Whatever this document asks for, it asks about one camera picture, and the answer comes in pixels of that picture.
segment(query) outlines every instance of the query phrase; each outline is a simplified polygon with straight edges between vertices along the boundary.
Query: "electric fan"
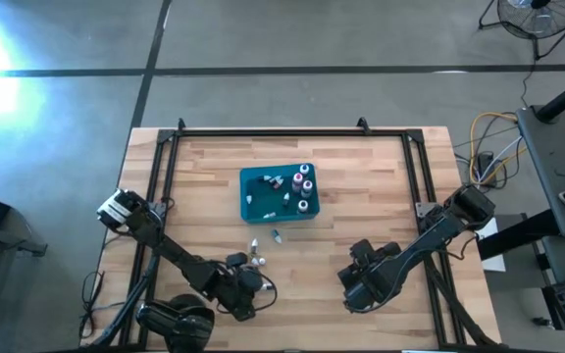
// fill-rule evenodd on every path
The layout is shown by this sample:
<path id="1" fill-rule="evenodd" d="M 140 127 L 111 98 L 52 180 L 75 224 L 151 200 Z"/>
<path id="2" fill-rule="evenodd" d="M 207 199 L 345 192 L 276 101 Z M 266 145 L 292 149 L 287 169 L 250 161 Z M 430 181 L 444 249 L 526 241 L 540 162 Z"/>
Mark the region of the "electric fan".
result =
<path id="1" fill-rule="evenodd" d="M 498 22 L 483 24 L 483 17 L 497 1 Z M 531 39 L 534 57 L 539 60 L 555 49 L 565 38 L 565 0 L 491 0 L 479 18 L 479 29 L 502 25 L 511 34 Z M 538 40 L 564 32 L 544 54 L 539 53 Z"/>

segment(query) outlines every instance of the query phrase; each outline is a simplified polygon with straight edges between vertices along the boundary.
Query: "concrete floor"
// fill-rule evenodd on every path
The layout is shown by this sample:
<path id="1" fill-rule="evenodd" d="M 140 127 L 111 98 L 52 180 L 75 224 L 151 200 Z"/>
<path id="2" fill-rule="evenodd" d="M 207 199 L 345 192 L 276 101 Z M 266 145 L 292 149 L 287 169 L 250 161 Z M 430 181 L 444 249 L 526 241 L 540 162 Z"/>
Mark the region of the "concrete floor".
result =
<path id="1" fill-rule="evenodd" d="M 158 67 L 530 64 L 528 41 L 476 31 L 486 3 L 176 0 Z M 0 70 L 144 68 L 160 8 L 160 0 L 0 0 Z M 565 41 L 542 62 L 565 65 Z M 363 116 L 375 126 L 448 126 L 457 144 L 479 113 L 522 107 L 526 74 L 155 77 L 142 125 L 351 126 Z M 104 236 L 94 211 L 117 183 L 140 85 L 139 76 L 0 78 L 0 200 L 49 243 L 44 258 L 13 268 L 0 352 L 77 345 L 82 280 Z M 535 73 L 528 85 L 528 102 L 545 103 L 565 88 L 565 72 Z M 516 135 L 484 148 L 498 152 Z M 518 176 L 488 194 L 499 213 L 547 208 L 523 156 Z M 490 290 L 505 343 L 565 351 L 565 332 L 533 328 L 531 312 L 515 310 L 524 293 Z M 536 299 L 527 302 L 543 315 Z"/>

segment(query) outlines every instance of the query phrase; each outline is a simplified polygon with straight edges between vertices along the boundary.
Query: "yellow cable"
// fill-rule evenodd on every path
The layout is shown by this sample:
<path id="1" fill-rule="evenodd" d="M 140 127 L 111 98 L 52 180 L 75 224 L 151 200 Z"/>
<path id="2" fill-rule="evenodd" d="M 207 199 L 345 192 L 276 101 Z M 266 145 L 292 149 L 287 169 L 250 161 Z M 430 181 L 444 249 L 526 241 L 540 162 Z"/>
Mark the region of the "yellow cable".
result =
<path id="1" fill-rule="evenodd" d="M 514 122 L 514 123 L 518 122 L 518 119 L 517 119 L 516 117 L 512 117 L 512 116 L 508 116 L 508 115 L 500 114 L 500 113 L 494 113 L 494 112 L 487 112 L 487 113 L 479 114 L 479 115 L 472 121 L 472 124 L 470 125 L 470 172 L 469 172 L 469 175 L 470 175 L 470 182 L 472 182 L 474 185 L 481 185 L 481 184 L 486 183 L 489 179 L 491 179 L 491 177 L 495 176 L 496 173 L 498 173 L 498 171 L 499 171 L 499 169 L 500 169 L 501 166 L 505 165 L 510 159 L 512 159 L 512 158 L 516 157 L 517 155 L 519 155 L 519 154 L 525 152 L 525 150 L 526 150 L 526 148 L 523 148 L 523 150 L 521 150 L 521 151 L 518 152 L 517 154 L 514 154 L 514 155 L 511 156 L 511 157 L 505 158 L 505 159 L 503 160 L 503 162 L 501 163 L 501 165 L 498 166 L 496 169 L 494 169 L 494 171 L 492 172 L 492 174 L 489 175 L 489 176 L 486 178 L 486 180 L 484 180 L 484 181 L 477 181 L 477 180 L 475 179 L 475 176 L 474 176 L 474 167 L 475 167 L 475 163 L 474 163 L 474 160 L 475 160 L 475 142 L 474 142 L 474 139 L 475 139 L 475 126 L 477 125 L 477 121 L 478 121 L 480 118 L 482 118 L 482 117 L 487 117 L 487 116 L 499 117 L 499 118 L 502 118 L 502 119 L 505 119 L 505 120 L 508 120 L 508 121 Z"/>

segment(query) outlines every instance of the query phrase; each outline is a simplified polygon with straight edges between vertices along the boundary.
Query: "teal tray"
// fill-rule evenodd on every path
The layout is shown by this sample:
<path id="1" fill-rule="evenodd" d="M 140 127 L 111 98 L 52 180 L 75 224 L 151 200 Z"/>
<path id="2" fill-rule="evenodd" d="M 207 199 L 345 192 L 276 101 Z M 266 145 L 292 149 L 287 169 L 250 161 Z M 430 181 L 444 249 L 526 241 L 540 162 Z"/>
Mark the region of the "teal tray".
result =
<path id="1" fill-rule="evenodd" d="M 245 168 L 239 174 L 241 184 L 241 217 L 250 224 L 261 224 L 283 221 L 311 220 L 320 212 L 320 200 L 318 197 L 318 183 L 315 174 L 315 166 L 310 163 L 303 163 L 309 166 L 309 173 L 306 178 L 313 182 L 313 192 L 307 198 L 309 210 L 298 213 L 298 202 L 303 200 L 300 193 L 293 192 L 291 180 L 293 175 L 300 171 L 302 164 Z M 281 187 L 274 190 L 266 181 L 259 181 L 261 176 L 281 176 L 284 179 Z M 248 191 L 252 195 L 252 202 L 248 205 L 246 196 Z M 283 206 L 283 197 L 289 193 L 289 204 Z M 274 217 L 264 219 L 266 214 L 276 212 Z"/>

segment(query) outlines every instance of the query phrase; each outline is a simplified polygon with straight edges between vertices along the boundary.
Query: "wooden table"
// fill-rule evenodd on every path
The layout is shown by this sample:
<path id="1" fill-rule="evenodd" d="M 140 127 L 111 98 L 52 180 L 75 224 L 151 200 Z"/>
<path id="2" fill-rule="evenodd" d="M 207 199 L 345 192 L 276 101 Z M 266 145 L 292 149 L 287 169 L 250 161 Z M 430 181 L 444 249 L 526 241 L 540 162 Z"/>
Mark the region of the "wooden table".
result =
<path id="1" fill-rule="evenodd" d="M 442 201 L 460 186 L 450 137 L 446 127 L 422 129 L 437 199 Z M 145 195 L 157 131 L 137 128 L 132 132 L 119 187 Z M 156 195 L 162 192 L 168 149 Z M 246 224 L 239 214 L 239 170 L 303 162 L 316 166 L 322 208 L 318 217 L 303 222 Z M 418 182 L 424 185 L 417 162 Z M 389 241 L 404 247 L 418 235 L 399 138 L 183 137 L 172 197 L 176 207 L 168 215 L 168 236 L 193 254 L 218 260 L 232 252 L 246 251 L 256 237 L 260 253 L 268 261 L 263 272 L 279 288 L 276 305 L 257 313 L 255 319 L 238 323 L 229 315 L 217 315 L 207 349 L 437 348 L 422 267 L 409 274 L 399 296 L 376 313 L 366 315 L 353 315 L 343 308 L 343 287 L 336 275 L 351 263 L 349 247 L 362 238 L 375 247 Z M 282 244 L 270 236 L 274 227 L 282 236 Z M 455 238 L 449 250 L 457 252 L 470 236 Z M 104 250 L 99 271 L 106 275 L 97 306 L 125 299 L 134 247 L 131 238 L 123 237 Z M 487 335 L 499 341 L 476 245 L 467 249 L 464 261 L 451 259 L 451 266 L 459 299 Z M 169 300 L 185 292 L 191 290 L 180 271 L 162 260 L 156 298 Z M 271 299 L 271 293 L 257 293 L 255 306 Z M 442 304 L 450 337 L 448 310 Z M 84 342 L 99 335 L 117 310 L 97 312 L 98 330 Z M 138 331 L 137 324 L 132 331 Z M 165 343 L 160 336 L 151 334 L 148 349 L 165 349 Z"/>

